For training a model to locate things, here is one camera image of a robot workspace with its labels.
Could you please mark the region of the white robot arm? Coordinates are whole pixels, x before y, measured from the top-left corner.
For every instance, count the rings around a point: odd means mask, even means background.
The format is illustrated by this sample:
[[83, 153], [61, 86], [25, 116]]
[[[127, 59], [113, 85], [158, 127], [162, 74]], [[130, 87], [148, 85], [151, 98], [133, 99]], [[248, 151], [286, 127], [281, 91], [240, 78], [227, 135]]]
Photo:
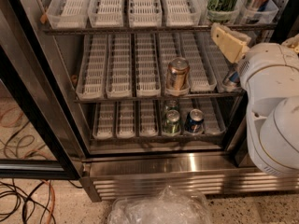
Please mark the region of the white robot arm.
[[252, 162], [274, 176], [299, 174], [299, 43], [249, 46], [248, 35], [214, 23], [211, 38], [248, 95], [247, 144]]

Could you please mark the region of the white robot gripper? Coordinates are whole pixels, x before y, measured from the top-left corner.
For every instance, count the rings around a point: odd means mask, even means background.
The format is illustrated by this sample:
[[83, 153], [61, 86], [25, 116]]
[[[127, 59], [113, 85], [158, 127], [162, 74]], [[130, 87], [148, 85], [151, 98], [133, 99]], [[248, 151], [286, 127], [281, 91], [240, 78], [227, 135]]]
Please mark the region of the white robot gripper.
[[299, 85], [299, 34], [286, 39], [283, 46], [261, 43], [251, 49], [248, 35], [232, 31], [225, 25], [214, 22], [210, 34], [230, 63], [240, 61], [237, 71], [244, 90], [289, 91]]

